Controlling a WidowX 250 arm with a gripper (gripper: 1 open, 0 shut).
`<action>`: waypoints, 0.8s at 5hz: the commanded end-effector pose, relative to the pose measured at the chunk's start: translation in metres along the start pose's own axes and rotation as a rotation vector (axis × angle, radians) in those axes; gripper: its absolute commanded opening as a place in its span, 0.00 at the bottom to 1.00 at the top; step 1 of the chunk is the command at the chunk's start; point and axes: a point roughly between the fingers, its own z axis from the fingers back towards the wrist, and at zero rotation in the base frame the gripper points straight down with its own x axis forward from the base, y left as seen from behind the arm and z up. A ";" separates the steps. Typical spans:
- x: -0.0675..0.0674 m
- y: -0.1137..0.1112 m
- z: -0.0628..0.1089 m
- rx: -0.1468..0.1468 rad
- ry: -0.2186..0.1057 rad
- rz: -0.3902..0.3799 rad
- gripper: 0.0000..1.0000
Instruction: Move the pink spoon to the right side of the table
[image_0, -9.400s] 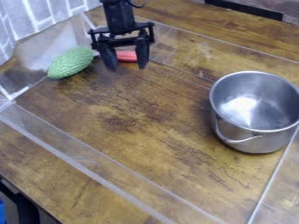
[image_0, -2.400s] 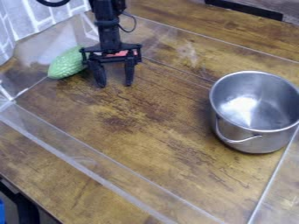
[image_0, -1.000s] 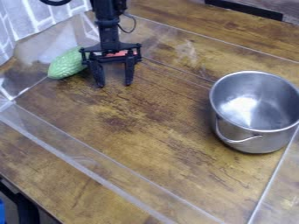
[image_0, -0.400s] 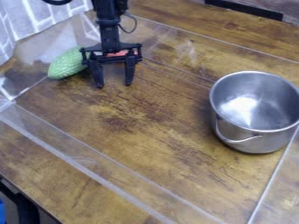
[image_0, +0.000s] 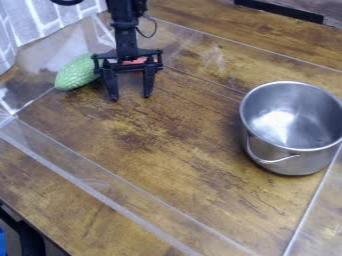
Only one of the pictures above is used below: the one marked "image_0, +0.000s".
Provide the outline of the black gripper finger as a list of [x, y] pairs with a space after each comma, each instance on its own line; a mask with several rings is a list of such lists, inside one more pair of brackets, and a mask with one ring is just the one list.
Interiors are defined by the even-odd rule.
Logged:
[[103, 76], [109, 97], [113, 101], [117, 101], [119, 100], [117, 75], [111, 69], [104, 69], [101, 72], [101, 76]]
[[143, 71], [143, 95], [148, 98], [153, 90], [156, 67], [147, 65]]

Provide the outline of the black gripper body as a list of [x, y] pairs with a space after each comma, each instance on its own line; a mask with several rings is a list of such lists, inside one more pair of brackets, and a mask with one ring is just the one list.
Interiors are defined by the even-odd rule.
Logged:
[[[161, 53], [156, 49], [140, 49], [137, 47], [136, 29], [115, 30], [116, 48], [101, 54], [93, 54], [95, 73], [101, 74], [104, 69], [111, 69], [115, 73], [144, 71], [147, 65], [156, 67], [156, 72], [163, 69]], [[132, 61], [140, 57], [147, 57], [143, 64], [123, 65], [123, 61]]]

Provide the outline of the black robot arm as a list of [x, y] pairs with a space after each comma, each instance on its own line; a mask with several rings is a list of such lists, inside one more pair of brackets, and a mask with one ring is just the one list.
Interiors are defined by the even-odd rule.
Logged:
[[93, 54], [93, 73], [100, 75], [113, 101], [119, 100], [117, 74], [143, 73], [143, 96], [153, 91], [155, 74], [163, 69], [160, 49], [140, 49], [136, 33], [139, 18], [147, 11], [147, 0], [105, 0], [115, 30], [116, 48], [107, 53]]

